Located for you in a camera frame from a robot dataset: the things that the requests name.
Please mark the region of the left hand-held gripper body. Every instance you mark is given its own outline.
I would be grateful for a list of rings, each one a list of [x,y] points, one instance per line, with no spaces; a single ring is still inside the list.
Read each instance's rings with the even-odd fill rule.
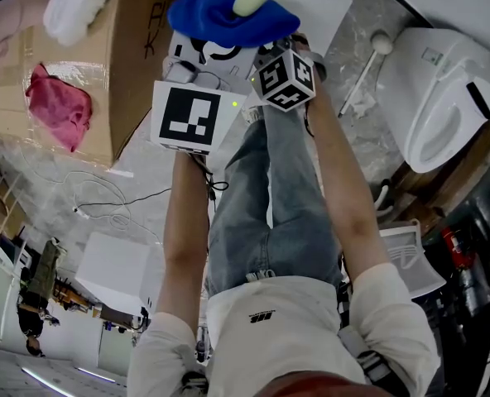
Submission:
[[[227,136],[247,99],[247,80],[167,57],[153,86],[151,141],[168,150],[209,155]]]

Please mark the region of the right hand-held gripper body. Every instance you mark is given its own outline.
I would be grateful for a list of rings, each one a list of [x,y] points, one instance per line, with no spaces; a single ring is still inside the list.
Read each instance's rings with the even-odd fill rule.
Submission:
[[[250,81],[262,105],[289,112],[315,97],[314,74],[326,79],[323,57],[305,38],[284,38],[259,49]]]

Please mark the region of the blue microfibre cloth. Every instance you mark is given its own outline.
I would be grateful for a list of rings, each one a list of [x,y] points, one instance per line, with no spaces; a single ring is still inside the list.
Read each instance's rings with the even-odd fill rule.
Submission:
[[[267,0],[248,17],[233,13],[235,0],[176,0],[168,10],[171,28],[225,48],[253,48],[280,40],[300,26],[298,16],[278,2]]]

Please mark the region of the person's right forearm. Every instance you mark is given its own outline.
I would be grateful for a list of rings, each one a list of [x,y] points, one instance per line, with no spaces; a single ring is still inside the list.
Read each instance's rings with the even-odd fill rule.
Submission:
[[[307,118],[328,214],[342,247],[348,277],[354,282],[389,258],[368,183],[317,73],[314,80],[315,97],[308,105]]]

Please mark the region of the person's left forearm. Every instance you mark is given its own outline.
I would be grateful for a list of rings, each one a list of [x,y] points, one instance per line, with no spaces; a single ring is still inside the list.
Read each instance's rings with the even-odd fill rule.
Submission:
[[[190,155],[177,152],[164,230],[166,268],[156,309],[181,319],[193,333],[207,260],[208,200],[201,169]]]

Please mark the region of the white ball-head stick brush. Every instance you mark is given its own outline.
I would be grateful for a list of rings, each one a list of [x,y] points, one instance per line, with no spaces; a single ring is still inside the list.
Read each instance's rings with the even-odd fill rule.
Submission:
[[[347,112],[348,107],[351,105],[353,97],[355,96],[356,92],[360,89],[361,85],[363,84],[363,81],[365,80],[375,59],[379,55],[382,56],[389,55],[393,50],[392,39],[384,31],[377,31],[372,35],[371,45],[372,45],[372,53],[367,63],[365,64],[363,71],[358,76],[358,79],[356,80],[355,84],[353,85],[346,99],[344,100],[343,106],[339,110],[339,117],[342,117]]]

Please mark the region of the white toilet with open lid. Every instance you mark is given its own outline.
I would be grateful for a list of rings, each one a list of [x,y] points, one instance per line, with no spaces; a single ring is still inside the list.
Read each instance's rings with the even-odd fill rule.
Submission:
[[[376,100],[405,162],[435,170],[490,121],[490,50],[458,31],[407,28],[382,62]]]

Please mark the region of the brown cardboard box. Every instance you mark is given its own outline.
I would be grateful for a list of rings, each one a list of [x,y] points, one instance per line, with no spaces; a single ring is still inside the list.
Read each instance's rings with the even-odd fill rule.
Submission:
[[[175,0],[107,0],[87,36],[60,45],[43,26],[17,34],[0,64],[0,137],[110,167],[151,106],[172,30],[166,19]],[[34,118],[25,91],[32,70],[46,71],[92,99],[89,130],[68,151]]]

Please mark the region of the person's shoe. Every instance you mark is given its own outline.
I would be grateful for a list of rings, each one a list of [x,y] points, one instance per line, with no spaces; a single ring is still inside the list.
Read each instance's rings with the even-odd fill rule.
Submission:
[[[242,114],[243,120],[248,125],[252,125],[253,123],[264,119],[262,107],[244,108],[240,113]]]

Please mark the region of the magenta cloth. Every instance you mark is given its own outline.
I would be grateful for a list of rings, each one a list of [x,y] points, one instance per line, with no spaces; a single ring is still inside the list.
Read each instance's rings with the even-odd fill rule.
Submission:
[[[69,152],[77,150],[90,127],[92,98],[83,89],[50,75],[43,64],[31,73],[26,89],[31,115]]]

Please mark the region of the white box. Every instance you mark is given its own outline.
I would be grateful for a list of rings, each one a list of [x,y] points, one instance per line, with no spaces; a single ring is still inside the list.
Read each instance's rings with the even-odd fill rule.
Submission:
[[[160,248],[93,232],[75,279],[111,309],[135,316],[146,310],[152,316],[163,275]]]

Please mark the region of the pale pink fabric item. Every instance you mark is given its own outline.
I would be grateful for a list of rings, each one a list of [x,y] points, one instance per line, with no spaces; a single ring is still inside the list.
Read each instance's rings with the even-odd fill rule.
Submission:
[[[43,16],[49,1],[0,1],[0,59],[7,53],[8,41],[13,36],[43,22]]]

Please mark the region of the wooden shelf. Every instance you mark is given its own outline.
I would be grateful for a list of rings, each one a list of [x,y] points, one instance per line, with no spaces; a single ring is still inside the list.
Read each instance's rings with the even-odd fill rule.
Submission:
[[[0,238],[12,240],[27,220],[20,204],[25,178],[22,172],[6,170],[3,165],[0,159]]]

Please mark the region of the red fire extinguisher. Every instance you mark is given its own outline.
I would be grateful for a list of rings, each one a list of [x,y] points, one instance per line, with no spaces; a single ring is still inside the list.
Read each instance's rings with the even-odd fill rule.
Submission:
[[[459,234],[450,227],[445,227],[441,231],[445,244],[451,255],[454,267],[457,270],[469,270],[473,267],[476,253],[467,242],[459,240]]]

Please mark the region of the long ceiling light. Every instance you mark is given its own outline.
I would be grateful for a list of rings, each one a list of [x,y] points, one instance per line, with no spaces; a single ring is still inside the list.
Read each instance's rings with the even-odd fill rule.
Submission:
[[[84,369],[83,367],[76,367],[75,369],[77,371],[80,371],[80,372],[85,373],[86,375],[91,375],[94,378],[98,378],[100,380],[104,380],[104,381],[106,381],[108,383],[116,383],[117,382],[117,381],[115,381],[115,379],[109,378],[109,377],[107,377],[105,375],[101,375],[99,373],[95,373],[93,371],[89,371],[87,369]]]
[[[38,375],[34,371],[30,370],[29,368],[22,367],[21,370],[29,375],[31,378],[34,380],[38,381],[42,385],[46,386],[47,388],[53,390],[54,392],[58,393],[59,395],[62,395],[63,397],[75,397],[72,393],[70,393],[67,390],[64,390],[63,388],[59,387],[58,385],[55,385],[52,381],[49,381],[42,376]]]

